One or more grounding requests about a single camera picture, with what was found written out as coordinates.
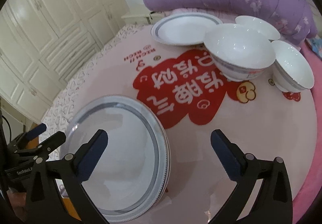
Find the white blue-rimmed plate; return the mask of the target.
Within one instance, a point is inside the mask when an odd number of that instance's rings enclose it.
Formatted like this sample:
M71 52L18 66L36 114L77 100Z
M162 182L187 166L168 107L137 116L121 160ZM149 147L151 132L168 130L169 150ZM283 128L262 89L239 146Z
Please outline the white blue-rimmed plate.
M110 223L136 219L160 200L168 184L170 149L164 128L142 102L103 96L75 114L60 155L75 153L97 130L106 131L108 145L82 185Z
M222 23L218 17L207 13L176 13L154 24L151 36L155 41L165 45L198 45L203 43L208 31Z

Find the large white bowl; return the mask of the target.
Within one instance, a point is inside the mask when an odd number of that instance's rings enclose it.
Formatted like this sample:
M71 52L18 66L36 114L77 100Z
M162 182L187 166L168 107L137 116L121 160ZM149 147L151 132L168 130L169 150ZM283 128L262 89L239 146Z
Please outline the large white bowl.
M239 24L217 25L205 34L204 45L215 66L235 82L258 77L276 60L275 51L264 35Z

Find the heart pattern bed sheet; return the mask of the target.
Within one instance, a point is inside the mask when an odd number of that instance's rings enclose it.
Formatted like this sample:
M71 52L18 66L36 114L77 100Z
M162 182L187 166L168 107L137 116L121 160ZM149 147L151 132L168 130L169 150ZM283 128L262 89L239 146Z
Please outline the heart pattern bed sheet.
M47 131L39 137L39 142L43 142L57 131L65 131L74 116L75 102L77 101L79 91L84 83L88 81L90 73L96 68L97 64L105 58L105 55L114 50L118 44L123 42L128 36L136 34L144 28L142 24L127 24L117 35L111 39L102 49L94 53L80 69L72 75L63 89L54 99L52 106L46 111L41 122L47 126Z

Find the pink printed table cloth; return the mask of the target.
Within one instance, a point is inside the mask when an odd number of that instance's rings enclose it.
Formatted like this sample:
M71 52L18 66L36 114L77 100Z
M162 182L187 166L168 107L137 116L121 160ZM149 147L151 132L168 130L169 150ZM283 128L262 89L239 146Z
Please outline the pink printed table cloth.
M75 113L105 95L144 102L165 128L171 150L167 191L135 223L206 223L234 183L211 148L220 129L243 151L286 164L293 197L305 195L319 138L319 89L285 94L266 71L249 82L230 82L203 46L157 43L150 27L110 50L79 91Z

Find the cream wardrobe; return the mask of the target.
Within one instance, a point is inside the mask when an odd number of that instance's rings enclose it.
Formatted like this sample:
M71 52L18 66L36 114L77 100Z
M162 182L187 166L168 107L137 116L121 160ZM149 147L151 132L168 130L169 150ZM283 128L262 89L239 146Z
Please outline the cream wardrobe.
M1 97L40 122L80 67L124 26L125 0L7 0Z

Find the blue cartoon pillow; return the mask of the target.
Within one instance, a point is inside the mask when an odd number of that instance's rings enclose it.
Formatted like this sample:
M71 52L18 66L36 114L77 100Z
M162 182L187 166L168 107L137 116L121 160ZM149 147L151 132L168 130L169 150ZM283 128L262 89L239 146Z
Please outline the blue cartoon pillow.
M310 48L315 55L322 60L322 39L321 38L309 38L307 40Z

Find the light pink folded blanket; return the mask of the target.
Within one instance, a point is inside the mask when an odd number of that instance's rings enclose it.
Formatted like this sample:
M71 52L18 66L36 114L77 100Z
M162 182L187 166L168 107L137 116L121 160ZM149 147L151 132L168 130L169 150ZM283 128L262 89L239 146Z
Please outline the light pink folded blanket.
M235 18L238 17L238 14L221 11L221 10L209 10L209 9L200 9L200 8L177 8L170 11L163 11L162 15L168 17L177 13L206 13L213 15L219 18L223 23L235 23Z

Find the cream nightstand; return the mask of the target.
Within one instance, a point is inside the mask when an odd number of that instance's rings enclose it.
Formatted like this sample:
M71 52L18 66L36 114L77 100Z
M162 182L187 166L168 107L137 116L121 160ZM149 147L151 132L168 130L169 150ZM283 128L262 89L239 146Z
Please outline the cream nightstand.
M121 18L126 24L154 25L162 18L164 18L164 14L150 11L129 11L126 14L122 15Z

